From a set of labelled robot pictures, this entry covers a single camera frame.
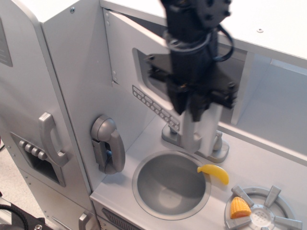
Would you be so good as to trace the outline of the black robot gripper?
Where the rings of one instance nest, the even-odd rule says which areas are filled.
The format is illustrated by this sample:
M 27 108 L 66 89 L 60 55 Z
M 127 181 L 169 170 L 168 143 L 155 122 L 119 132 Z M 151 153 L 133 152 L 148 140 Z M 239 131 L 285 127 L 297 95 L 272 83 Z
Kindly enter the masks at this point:
M 165 39 L 169 54 L 149 54 L 145 60 L 150 78 L 165 84 L 174 110 L 181 115 L 190 109 L 193 122 L 199 122 L 212 103 L 233 108 L 238 86 L 218 64 L 233 55 L 234 46 L 221 56 L 214 33 L 193 43 Z

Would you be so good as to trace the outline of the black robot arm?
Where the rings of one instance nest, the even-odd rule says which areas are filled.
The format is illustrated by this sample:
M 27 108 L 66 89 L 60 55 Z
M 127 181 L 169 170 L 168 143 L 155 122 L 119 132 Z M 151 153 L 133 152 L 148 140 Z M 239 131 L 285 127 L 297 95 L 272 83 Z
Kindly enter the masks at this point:
M 198 122 L 212 103 L 232 108 L 238 86 L 220 69 L 234 49 L 218 55 L 217 35 L 230 15 L 228 0 L 164 0 L 169 54 L 151 54 L 149 76 L 166 84 L 178 114 L 189 111 Z

